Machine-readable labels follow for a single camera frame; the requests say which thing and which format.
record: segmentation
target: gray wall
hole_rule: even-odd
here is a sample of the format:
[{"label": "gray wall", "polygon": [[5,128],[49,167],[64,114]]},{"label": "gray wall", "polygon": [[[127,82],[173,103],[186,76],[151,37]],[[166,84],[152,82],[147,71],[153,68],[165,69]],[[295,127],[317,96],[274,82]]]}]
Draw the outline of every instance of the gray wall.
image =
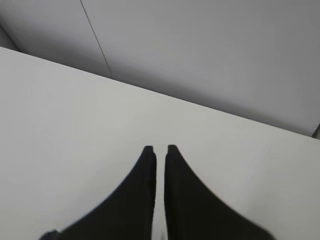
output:
[{"label": "gray wall", "polygon": [[0,25],[0,47],[18,51],[17,46]]},{"label": "gray wall", "polygon": [[307,136],[318,127],[320,1],[82,2],[2,0],[0,21],[25,53]]}]

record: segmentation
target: white surface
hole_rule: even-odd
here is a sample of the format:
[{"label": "white surface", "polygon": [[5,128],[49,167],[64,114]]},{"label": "white surface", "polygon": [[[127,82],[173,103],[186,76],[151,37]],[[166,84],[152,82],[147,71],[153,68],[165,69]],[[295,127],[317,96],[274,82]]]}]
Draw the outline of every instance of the white surface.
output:
[{"label": "white surface", "polygon": [[319,0],[83,0],[113,77],[311,136]]},{"label": "white surface", "polygon": [[278,240],[319,239],[319,140],[5,48],[0,66],[0,239],[68,226],[117,187],[145,145],[157,155],[152,235],[165,239],[168,144]]},{"label": "white surface", "polygon": [[1,0],[0,23],[24,53],[111,76],[79,0]]},{"label": "white surface", "polygon": [[11,49],[17,51],[17,47],[12,42],[8,34],[4,31],[4,29],[0,25],[0,47]]}]

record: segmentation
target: white table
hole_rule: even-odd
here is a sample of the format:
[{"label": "white table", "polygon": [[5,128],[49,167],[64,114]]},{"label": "white table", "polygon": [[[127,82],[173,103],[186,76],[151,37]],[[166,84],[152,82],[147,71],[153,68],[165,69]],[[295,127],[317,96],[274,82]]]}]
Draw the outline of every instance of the white table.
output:
[{"label": "white table", "polygon": [[320,141],[0,48],[0,239],[37,240],[105,199],[145,145],[157,155],[153,239],[166,239],[164,162],[279,240],[320,238]]}]

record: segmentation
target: white wall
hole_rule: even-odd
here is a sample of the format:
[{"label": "white wall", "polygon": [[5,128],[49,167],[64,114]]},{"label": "white wall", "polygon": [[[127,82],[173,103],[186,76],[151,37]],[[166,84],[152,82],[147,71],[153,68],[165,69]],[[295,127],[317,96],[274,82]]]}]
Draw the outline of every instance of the white wall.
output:
[{"label": "white wall", "polygon": [[0,23],[23,53],[111,76],[79,0],[1,0]]},{"label": "white wall", "polygon": [[36,240],[73,223],[145,145],[157,156],[152,239],[166,239],[168,144],[277,239],[319,239],[317,139],[1,47],[0,67],[0,239]]},{"label": "white wall", "polygon": [[17,46],[0,25],[0,47],[18,51]]},{"label": "white wall", "polygon": [[117,80],[311,136],[320,1],[83,0]]}]

